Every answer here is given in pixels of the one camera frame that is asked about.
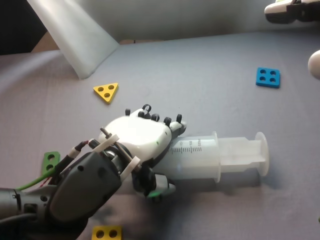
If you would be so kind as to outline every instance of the table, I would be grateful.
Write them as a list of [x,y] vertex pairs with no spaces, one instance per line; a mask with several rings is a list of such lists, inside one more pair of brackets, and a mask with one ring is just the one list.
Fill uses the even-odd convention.
[[[152,204],[124,186],[90,220],[121,225],[125,240],[318,240],[320,81],[307,69],[316,29],[267,31],[122,45],[79,80],[59,51],[0,56],[0,183],[40,174],[44,152],[64,156],[101,126],[148,103],[188,123],[184,136],[254,139],[263,132],[270,169],[177,182]],[[258,67],[281,72],[280,89],[256,86]],[[93,87],[119,83],[106,105]]]

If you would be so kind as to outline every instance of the large plastic syringe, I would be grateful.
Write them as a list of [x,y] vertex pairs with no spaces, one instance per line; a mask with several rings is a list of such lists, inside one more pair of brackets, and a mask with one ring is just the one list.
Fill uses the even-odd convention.
[[173,180],[213,178],[219,182],[221,173],[250,168],[256,168],[261,176],[268,173],[269,149],[262,132],[255,140],[218,138],[216,132],[212,136],[178,137],[153,171]]

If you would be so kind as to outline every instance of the yellow block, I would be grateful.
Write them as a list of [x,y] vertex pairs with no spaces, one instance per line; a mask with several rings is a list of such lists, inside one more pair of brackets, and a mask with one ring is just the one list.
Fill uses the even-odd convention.
[[95,226],[91,240],[122,240],[121,226]]
[[94,86],[93,90],[102,97],[107,104],[110,104],[118,89],[118,83]]

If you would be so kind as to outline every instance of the green cable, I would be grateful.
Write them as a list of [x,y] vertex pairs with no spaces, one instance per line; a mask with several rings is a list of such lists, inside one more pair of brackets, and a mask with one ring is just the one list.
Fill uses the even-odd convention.
[[46,179],[48,177],[51,177],[55,173],[55,171],[56,171],[55,168],[52,168],[47,173],[45,173],[44,175],[38,177],[37,179],[33,180],[32,182],[29,182],[28,184],[23,185],[21,187],[17,187],[16,190],[22,191],[22,190],[28,189],[28,188],[40,183],[42,180],[44,180],[44,179]]

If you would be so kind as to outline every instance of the blue block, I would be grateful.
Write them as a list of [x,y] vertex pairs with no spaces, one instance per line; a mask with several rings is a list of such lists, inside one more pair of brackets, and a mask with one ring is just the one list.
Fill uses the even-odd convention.
[[280,88],[280,71],[265,67],[258,67],[255,84],[269,88]]

